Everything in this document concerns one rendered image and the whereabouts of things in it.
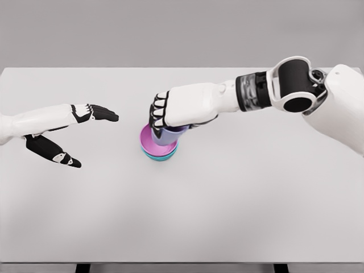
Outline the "teal bowl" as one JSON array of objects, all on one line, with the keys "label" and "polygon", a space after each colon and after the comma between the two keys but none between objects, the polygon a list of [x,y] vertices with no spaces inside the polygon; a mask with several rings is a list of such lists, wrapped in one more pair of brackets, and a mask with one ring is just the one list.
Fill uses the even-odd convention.
[{"label": "teal bowl", "polygon": [[162,162],[162,161],[166,161],[166,160],[170,159],[172,156],[174,156],[178,147],[179,147],[179,143],[176,143],[174,146],[174,149],[170,153],[168,153],[167,155],[164,155],[164,156],[153,156],[153,155],[148,154],[143,146],[141,146],[140,148],[143,151],[143,153],[150,159],[155,160],[157,162]]}]

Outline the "pink bowl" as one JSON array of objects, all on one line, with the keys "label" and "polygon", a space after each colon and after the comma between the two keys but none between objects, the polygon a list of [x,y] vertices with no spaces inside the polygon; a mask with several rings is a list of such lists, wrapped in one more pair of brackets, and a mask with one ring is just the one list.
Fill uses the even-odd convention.
[{"label": "pink bowl", "polygon": [[152,139],[152,130],[148,124],[146,124],[139,135],[140,145],[142,150],[149,156],[154,158],[163,158],[174,153],[178,147],[178,141],[175,141],[166,146],[157,145]]}]

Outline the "lavender cup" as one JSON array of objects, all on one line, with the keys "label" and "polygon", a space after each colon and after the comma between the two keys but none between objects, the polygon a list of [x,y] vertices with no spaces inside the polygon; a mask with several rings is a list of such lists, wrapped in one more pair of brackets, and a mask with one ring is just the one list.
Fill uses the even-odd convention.
[{"label": "lavender cup", "polygon": [[159,146],[167,146],[177,141],[189,126],[165,127],[159,130],[151,130],[152,140]]}]

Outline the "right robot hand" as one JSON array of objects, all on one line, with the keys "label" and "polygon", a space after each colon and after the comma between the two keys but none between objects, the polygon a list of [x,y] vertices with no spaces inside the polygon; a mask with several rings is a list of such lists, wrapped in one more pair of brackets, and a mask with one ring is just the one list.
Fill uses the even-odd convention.
[{"label": "right robot hand", "polygon": [[167,127],[193,128],[216,119],[224,108],[226,86],[202,83],[158,93],[150,106],[149,125],[157,138]]}]

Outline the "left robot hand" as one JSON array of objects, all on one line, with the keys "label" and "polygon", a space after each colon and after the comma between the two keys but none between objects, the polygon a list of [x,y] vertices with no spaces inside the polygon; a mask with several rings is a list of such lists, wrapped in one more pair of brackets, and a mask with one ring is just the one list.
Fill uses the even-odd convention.
[{"label": "left robot hand", "polygon": [[58,144],[44,137],[43,133],[93,120],[119,121],[119,115],[115,112],[95,104],[49,106],[11,117],[14,138],[24,138],[28,150],[51,162],[75,168],[80,168],[81,162],[71,157]]}]

